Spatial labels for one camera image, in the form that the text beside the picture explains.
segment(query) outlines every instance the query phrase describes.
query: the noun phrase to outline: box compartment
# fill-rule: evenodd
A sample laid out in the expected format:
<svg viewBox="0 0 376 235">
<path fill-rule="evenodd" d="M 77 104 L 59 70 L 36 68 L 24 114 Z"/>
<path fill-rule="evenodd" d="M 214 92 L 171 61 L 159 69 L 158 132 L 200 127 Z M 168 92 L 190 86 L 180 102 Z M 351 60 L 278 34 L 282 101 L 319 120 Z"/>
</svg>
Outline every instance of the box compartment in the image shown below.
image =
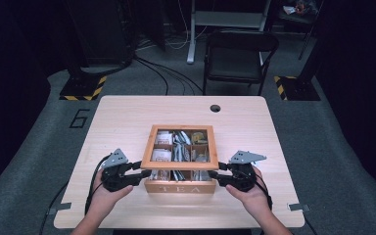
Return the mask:
<svg viewBox="0 0 376 235">
<path fill-rule="evenodd" d="M 153 125 L 141 168 L 153 171 L 145 179 L 148 193 L 212 194 L 216 181 L 207 170 L 218 170 L 212 126 Z"/>
</svg>

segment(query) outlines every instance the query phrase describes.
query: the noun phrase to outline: wire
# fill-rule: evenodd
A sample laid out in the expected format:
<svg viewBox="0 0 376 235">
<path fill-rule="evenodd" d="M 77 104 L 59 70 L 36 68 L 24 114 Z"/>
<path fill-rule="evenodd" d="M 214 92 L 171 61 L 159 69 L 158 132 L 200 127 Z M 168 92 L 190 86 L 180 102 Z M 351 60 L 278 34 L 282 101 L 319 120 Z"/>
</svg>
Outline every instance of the wire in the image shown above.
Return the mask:
<svg viewBox="0 0 376 235">
<path fill-rule="evenodd" d="M 39 230 L 39 234 L 42 234 L 42 232 L 44 231 L 44 225 L 45 225 L 45 222 L 46 222 L 46 220 L 47 220 L 48 212 L 50 211 L 51 207 L 53 207 L 54 202 L 57 200 L 57 198 L 60 196 L 61 192 L 67 187 L 68 184 L 69 184 L 69 182 L 67 181 L 67 182 L 63 185 L 63 187 L 58 191 L 58 193 L 57 193 L 56 196 L 53 198 L 53 200 L 51 201 L 50 206 L 48 207 L 48 210 L 47 210 L 47 212 L 45 213 L 44 218 L 42 219 L 41 229 Z"/>
<path fill-rule="evenodd" d="M 167 95 L 167 91 L 168 91 L 168 89 L 169 89 L 169 85 L 167 84 L 167 81 L 166 81 L 165 77 L 164 77 L 160 72 L 154 70 L 152 67 L 148 66 L 145 62 L 141 61 L 141 60 L 138 59 L 137 57 L 135 58 L 135 60 L 136 60 L 137 62 L 139 62 L 140 64 L 146 66 L 147 68 L 151 69 L 152 71 L 156 72 L 156 73 L 157 73 L 157 74 L 163 79 L 164 84 L 166 85 L 166 92 L 165 92 L 165 95 Z"/>
<path fill-rule="evenodd" d="M 309 228 L 312 230 L 313 234 L 314 235 L 317 235 L 317 232 L 315 231 L 315 229 L 312 227 L 312 224 L 309 223 L 309 220 L 307 220 L 307 218 L 304 216 L 304 219 L 305 219 L 305 222 L 307 223 L 307 225 L 309 226 Z"/>
<path fill-rule="evenodd" d="M 188 43 L 188 38 L 189 38 L 189 35 L 188 35 L 188 25 L 187 25 L 187 22 L 185 22 L 185 18 L 184 18 L 184 15 L 182 14 L 182 8 L 181 8 L 181 2 L 180 0 L 178 0 L 178 6 L 179 6 L 179 12 L 181 13 L 181 17 L 182 17 L 182 20 L 184 21 L 184 26 L 185 26 L 185 32 L 186 32 L 186 38 L 185 38 L 185 42 L 182 42 L 182 46 L 180 47 L 172 47 L 171 46 L 171 43 L 169 43 L 168 41 L 166 42 L 167 45 L 172 48 L 172 49 L 175 49 L 175 50 L 178 50 L 178 49 L 181 49 L 182 47 L 184 47 L 187 43 Z"/>
<path fill-rule="evenodd" d="M 212 12 L 213 12 L 214 8 L 215 8 L 215 0 L 212 1 L 212 8 L 211 8 Z M 204 29 L 195 37 L 195 39 L 199 38 L 206 31 L 206 29 L 207 29 L 207 26 L 204 27 Z"/>
<path fill-rule="evenodd" d="M 87 214 L 87 211 L 88 209 L 90 208 L 90 205 L 91 205 L 91 200 L 93 198 L 93 194 L 94 192 L 100 187 L 101 184 L 103 184 L 103 182 L 97 186 L 97 188 L 94 190 L 93 192 L 93 184 L 94 184 L 94 180 L 96 179 L 96 175 L 97 175 L 97 172 L 99 171 L 99 167 L 100 165 L 106 160 L 109 158 L 110 155 L 107 155 L 105 156 L 102 160 L 99 161 L 99 163 L 97 164 L 96 168 L 94 169 L 93 171 L 93 176 L 91 177 L 91 182 L 90 182 L 90 189 L 88 191 L 88 196 L 87 196 L 87 200 L 85 202 L 85 207 L 84 207 L 84 214 Z"/>
<path fill-rule="evenodd" d="M 270 197 L 270 195 L 268 194 L 268 189 L 267 189 L 267 187 L 265 186 L 265 183 L 264 183 L 263 179 L 262 179 L 259 175 L 255 174 L 255 176 L 257 176 L 257 177 L 261 180 L 261 182 L 263 182 L 264 188 L 263 188 L 263 186 L 261 186 L 261 185 L 258 183 L 257 180 L 255 181 L 254 179 L 252 179 L 252 178 L 251 178 L 249 175 L 247 175 L 246 173 L 244 173 L 244 172 L 242 172 L 242 171 L 240 171 L 240 170 L 233 170 L 233 169 L 231 169 L 231 171 L 232 171 L 232 172 L 237 172 L 237 173 L 239 173 L 239 174 L 245 176 L 247 179 L 249 179 L 249 180 L 255 182 L 255 184 L 258 186 L 258 188 L 259 188 L 259 189 L 263 192 L 263 194 L 266 196 L 266 198 L 267 198 L 267 203 L 268 203 L 268 206 L 270 207 L 270 210 L 272 209 L 273 202 L 271 201 L 271 197 Z"/>
<path fill-rule="evenodd" d="M 167 68 L 167 67 L 164 67 L 164 66 L 161 66 L 161 65 L 158 65 L 158 64 L 152 63 L 152 62 L 147 61 L 147 60 L 142 59 L 142 58 L 137 58 L 137 59 L 139 59 L 139 60 L 141 60 L 141 61 L 143 61 L 143 62 L 145 62 L 145 63 L 147 63 L 147 64 L 150 64 L 150 65 L 154 66 L 157 70 L 159 70 L 159 71 L 163 71 L 163 72 L 167 73 L 169 76 L 171 76 L 171 77 L 177 79 L 177 80 L 182 84 L 182 87 L 183 87 L 183 92 L 182 92 L 182 94 L 183 94 L 183 95 L 185 95 L 185 84 L 184 84 L 184 82 L 187 83 L 187 84 L 189 85 L 189 87 L 191 88 L 191 91 L 192 91 L 193 95 L 195 95 L 195 91 L 194 91 L 193 87 L 191 86 L 191 84 L 190 84 L 189 82 L 187 82 L 186 80 L 182 79 L 181 77 L 178 77 L 177 75 L 175 75 L 175 74 L 173 74 L 172 72 L 170 72 L 170 71 L 172 71 L 170 68 Z"/>
<path fill-rule="evenodd" d="M 141 38 L 141 42 L 139 42 L 139 44 L 137 45 L 136 51 L 143 49 L 143 47 L 151 47 L 151 46 L 155 46 L 155 45 L 152 43 L 152 41 L 150 39 Z"/>
<path fill-rule="evenodd" d="M 145 62 L 145 63 L 151 64 L 151 65 L 156 66 L 156 67 L 161 67 L 161 68 L 163 68 L 163 69 L 166 69 L 166 70 L 172 71 L 172 72 L 174 72 L 174 73 L 176 73 L 176 74 L 182 76 L 183 78 L 189 80 L 192 84 L 194 84 L 194 85 L 195 85 L 195 86 L 196 86 L 201 92 L 203 92 L 203 89 L 202 89 L 197 83 L 195 83 L 191 78 L 189 78 L 188 76 L 182 74 L 181 72 L 179 72 L 179 71 L 177 71 L 177 70 L 173 70 L 173 69 L 168 68 L 168 67 L 165 67 L 165 66 L 160 65 L 160 64 L 156 64 L 156 63 L 153 63 L 153 62 L 147 61 L 147 60 L 145 60 L 145 59 L 143 59 L 143 58 L 140 58 L 140 57 L 136 57 L 136 58 L 137 58 L 138 60 L 141 60 L 141 61 Z"/>
</svg>

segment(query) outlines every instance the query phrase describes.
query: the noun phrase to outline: chair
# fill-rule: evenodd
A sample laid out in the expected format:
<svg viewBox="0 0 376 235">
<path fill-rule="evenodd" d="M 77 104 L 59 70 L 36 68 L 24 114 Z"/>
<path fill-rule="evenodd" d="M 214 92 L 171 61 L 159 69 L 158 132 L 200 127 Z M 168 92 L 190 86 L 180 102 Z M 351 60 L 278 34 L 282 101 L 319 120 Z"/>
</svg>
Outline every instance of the chair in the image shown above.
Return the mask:
<svg viewBox="0 0 376 235">
<path fill-rule="evenodd" d="M 270 32 L 223 29 L 207 38 L 203 95 L 207 80 L 260 84 L 261 95 L 270 59 L 279 41 Z M 268 53 L 265 59 L 260 52 Z"/>
<path fill-rule="evenodd" d="M 299 56 L 299 60 L 302 58 L 304 51 L 306 49 L 306 46 L 310 40 L 310 37 L 313 34 L 313 29 L 315 28 L 316 22 L 319 18 L 319 14 L 322 10 L 323 3 L 324 3 L 324 0 L 316 0 L 316 4 L 318 7 L 317 14 L 306 14 L 304 16 L 300 16 L 296 13 L 293 13 L 293 14 L 287 15 L 285 11 L 283 10 L 283 8 L 279 8 L 275 10 L 273 16 L 269 16 L 270 18 L 272 18 L 268 26 L 269 31 L 271 31 L 271 28 L 274 22 L 283 22 L 286 24 L 291 24 L 306 31 L 305 38 L 304 38 L 305 44 L 304 44 L 304 48 L 301 51 L 301 55 Z"/>
</svg>

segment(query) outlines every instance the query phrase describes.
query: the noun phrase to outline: gray carpet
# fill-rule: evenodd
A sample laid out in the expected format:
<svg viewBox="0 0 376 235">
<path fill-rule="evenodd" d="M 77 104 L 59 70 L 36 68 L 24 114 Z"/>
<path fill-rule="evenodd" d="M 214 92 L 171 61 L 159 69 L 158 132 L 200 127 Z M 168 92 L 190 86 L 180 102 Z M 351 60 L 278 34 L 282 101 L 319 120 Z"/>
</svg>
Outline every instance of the gray carpet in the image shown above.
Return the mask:
<svg viewBox="0 0 376 235">
<path fill-rule="evenodd" d="M 298 197 L 311 207 L 305 216 L 318 234 L 376 234 L 376 182 L 348 145 L 316 79 L 312 83 L 321 97 L 319 102 L 282 101 L 273 80 L 275 75 L 299 75 L 313 40 L 304 58 L 298 61 L 302 36 L 278 37 L 280 47 L 262 96 L 270 109 Z M 194 65 L 186 64 L 187 50 L 187 45 L 179 50 L 167 47 L 165 52 L 150 47 L 138 50 L 137 55 L 177 70 L 202 85 L 204 42 L 197 43 Z M 48 78 L 52 90 L 47 105 L 0 177 L 0 234 L 38 234 L 49 204 L 71 176 L 100 97 L 95 101 L 59 100 L 68 78 L 66 71 Z M 170 76 L 166 80 L 168 95 L 193 95 L 186 83 Z M 210 82 L 208 95 L 256 95 L 258 88 Z M 201 95 L 196 87 L 193 89 L 195 95 Z M 108 76 L 100 96 L 164 94 L 164 81 L 133 62 Z M 81 113 L 87 121 L 83 128 L 69 128 L 78 110 L 89 110 Z M 71 232 L 58 230 L 53 220 L 54 215 L 48 215 L 43 234 Z M 307 224 L 291 230 L 295 234 L 313 234 Z M 112 230 L 100 229 L 100 234 L 112 234 Z M 253 229 L 253 234 L 259 234 L 259 229 Z"/>
</svg>

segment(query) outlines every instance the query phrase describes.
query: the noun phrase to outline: dark background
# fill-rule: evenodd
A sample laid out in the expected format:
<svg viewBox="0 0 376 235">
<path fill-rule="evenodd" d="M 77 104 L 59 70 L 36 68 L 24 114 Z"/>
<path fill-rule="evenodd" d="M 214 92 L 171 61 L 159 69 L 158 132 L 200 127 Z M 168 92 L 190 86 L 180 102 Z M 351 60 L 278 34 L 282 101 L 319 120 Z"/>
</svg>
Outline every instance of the dark background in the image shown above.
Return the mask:
<svg viewBox="0 0 376 235">
<path fill-rule="evenodd" d="M 179 9 L 170 2 L 163 1 L 162 6 L 169 18 L 174 19 Z M 204 2 L 205 8 L 211 5 L 211 1 L 199 2 Z M 245 12 L 261 8 L 250 3 L 256 1 L 244 2 L 245 5 L 227 2 L 225 8 L 241 10 L 238 8 L 243 7 Z M 188 19 L 189 1 L 181 3 Z M 134 9 L 134 13 L 138 13 L 137 6 Z M 151 11 L 152 14 L 160 15 L 160 7 L 152 9 L 157 9 Z M 86 8 L 73 10 L 76 14 L 83 14 L 80 11 Z M 117 12 L 104 13 L 108 14 L 114 17 Z M 143 26 L 139 25 L 154 15 L 139 11 L 138 17 L 132 15 L 129 19 L 135 23 L 136 29 L 142 30 Z M 100 15 L 96 13 L 87 13 L 87 16 L 100 20 Z M 153 33 L 151 36 L 157 37 L 159 44 L 163 40 L 162 23 L 157 20 L 154 25 L 143 24 L 149 29 L 159 27 L 147 32 Z M 96 25 L 95 28 L 122 39 L 118 49 L 125 55 L 114 55 L 116 60 L 111 63 L 128 57 L 129 51 L 123 47 L 128 46 L 126 35 L 130 34 L 123 34 L 123 27 L 100 28 Z M 365 169 L 376 179 L 376 2 L 327 1 L 317 32 L 316 46 L 320 48 L 320 53 L 316 55 L 319 62 L 315 63 L 316 78 L 348 142 Z M 0 173 L 17 152 L 46 104 L 50 92 L 47 77 L 71 66 L 89 66 L 91 60 L 83 37 L 87 41 L 88 38 L 77 32 L 66 2 L 0 0 Z M 106 42 L 97 43 L 97 40 L 88 39 L 87 42 L 96 48 L 102 44 L 106 46 Z M 97 58 L 104 60 L 108 57 L 101 53 Z"/>
</svg>

